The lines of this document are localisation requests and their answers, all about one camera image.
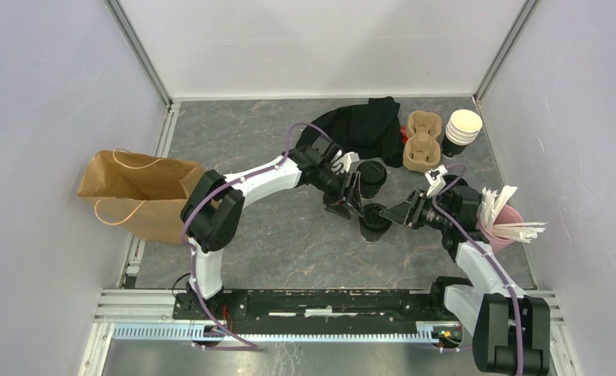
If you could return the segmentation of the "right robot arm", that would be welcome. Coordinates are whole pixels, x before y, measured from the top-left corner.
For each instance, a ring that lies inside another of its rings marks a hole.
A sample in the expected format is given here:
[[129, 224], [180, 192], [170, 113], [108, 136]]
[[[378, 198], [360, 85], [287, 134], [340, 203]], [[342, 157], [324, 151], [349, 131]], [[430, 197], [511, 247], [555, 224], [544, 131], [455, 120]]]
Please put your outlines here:
[[501, 267], [477, 228], [482, 196], [455, 185], [434, 197], [416, 190], [380, 212], [382, 218], [413, 230], [429, 226], [442, 233], [442, 245], [467, 280], [430, 295], [430, 313], [439, 320], [455, 315], [472, 337], [482, 372], [547, 375], [550, 368], [550, 308], [526, 295]]

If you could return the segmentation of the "black cup lid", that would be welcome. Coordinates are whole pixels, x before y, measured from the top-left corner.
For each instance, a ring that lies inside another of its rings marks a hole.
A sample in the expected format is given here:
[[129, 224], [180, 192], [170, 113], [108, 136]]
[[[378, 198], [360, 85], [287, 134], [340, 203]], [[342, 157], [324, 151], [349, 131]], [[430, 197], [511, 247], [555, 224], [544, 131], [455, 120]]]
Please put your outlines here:
[[387, 170], [383, 163], [378, 161], [364, 161], [357, 170], [361, 176], [361, 185], [365, 186], [382, 186], [387, 179]]
[[386, 206], [382, 204], [370, 203], [364, 206], [364, 214], [359, 218], [359, 224], [362, 228], [370, 231], [386, 231], [392, 222], [383, 218], [380, 213], [385, 210]]

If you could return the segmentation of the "stack of white paper cups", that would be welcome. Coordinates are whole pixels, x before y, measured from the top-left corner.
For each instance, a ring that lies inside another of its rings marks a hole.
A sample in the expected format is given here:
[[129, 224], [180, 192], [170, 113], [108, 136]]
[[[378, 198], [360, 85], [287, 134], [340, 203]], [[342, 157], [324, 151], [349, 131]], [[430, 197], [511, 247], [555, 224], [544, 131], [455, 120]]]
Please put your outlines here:
[[445, 126], [441, 152], [444, 157], [459, 155], [478, 136], [483, 128], [481, 116], [467, 109], [454, 111]]

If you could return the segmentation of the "stack of black lids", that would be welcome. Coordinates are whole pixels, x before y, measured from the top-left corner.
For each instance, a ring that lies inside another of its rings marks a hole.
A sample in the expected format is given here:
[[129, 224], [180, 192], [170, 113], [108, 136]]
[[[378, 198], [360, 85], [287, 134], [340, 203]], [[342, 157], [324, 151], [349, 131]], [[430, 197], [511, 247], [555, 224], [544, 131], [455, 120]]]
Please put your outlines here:
[[444, 175], [443, 179], [445, 181], [445, 187], [451, 189], [456, 186], [469, 186], [469, 184], [462, 178], [457, 175]]

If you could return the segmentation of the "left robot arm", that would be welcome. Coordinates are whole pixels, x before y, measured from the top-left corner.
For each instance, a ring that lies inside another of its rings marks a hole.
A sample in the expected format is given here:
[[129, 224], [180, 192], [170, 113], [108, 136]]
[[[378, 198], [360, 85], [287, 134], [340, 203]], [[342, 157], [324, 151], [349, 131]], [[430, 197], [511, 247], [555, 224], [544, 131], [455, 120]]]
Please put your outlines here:
[[203, 319], [222, 309], [223, 249], [233, 240], [243, 210], [265, 197], [300, 186], [322, 192], [324, 209], [344, 219], [364, 216], [361, 174], [352, 166], [355, 152], [346, 152], [327, 136], [308, 146], [284, 151], [256, 168], [221, 175], [208, 170], [180, 213], [181, 240], [191, 249], [192, 309]]

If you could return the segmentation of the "black paper coffee cup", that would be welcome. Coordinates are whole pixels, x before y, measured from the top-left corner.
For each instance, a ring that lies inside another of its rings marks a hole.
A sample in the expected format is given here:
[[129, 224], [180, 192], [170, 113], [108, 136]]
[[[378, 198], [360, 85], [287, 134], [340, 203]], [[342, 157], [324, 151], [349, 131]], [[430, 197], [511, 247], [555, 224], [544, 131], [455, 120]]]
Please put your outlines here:
[[385, 176], [381, 179], [369, 179], [361, 176], [361, 196], [367, 200], [374, 198], [385, 182]]
[[378, 241], [389, 229], [390, 225], [368, 226], [363, 222], [359, 225], [361, 236], [369, 243]]

